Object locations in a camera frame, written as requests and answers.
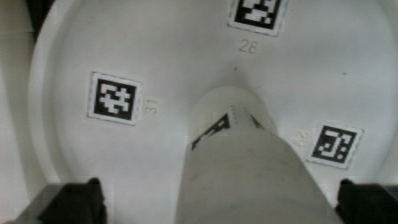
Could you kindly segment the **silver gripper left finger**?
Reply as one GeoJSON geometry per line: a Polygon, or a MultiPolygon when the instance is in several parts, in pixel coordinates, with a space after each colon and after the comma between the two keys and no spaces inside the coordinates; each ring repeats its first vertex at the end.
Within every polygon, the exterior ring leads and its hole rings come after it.
{"type": "Polygon", "coordinates": [[[41,224],[107,224],[102,182],[68,183],[39,214],[41,224]]]}

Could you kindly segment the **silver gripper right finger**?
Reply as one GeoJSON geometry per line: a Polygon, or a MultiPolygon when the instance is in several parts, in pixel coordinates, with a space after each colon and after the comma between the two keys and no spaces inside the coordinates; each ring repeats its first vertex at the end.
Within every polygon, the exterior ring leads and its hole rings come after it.
{"type": "Polygon", "coordinates": [[[398,185],[343,179],[336,213],[345,224],[398,224],[398,185]]]}

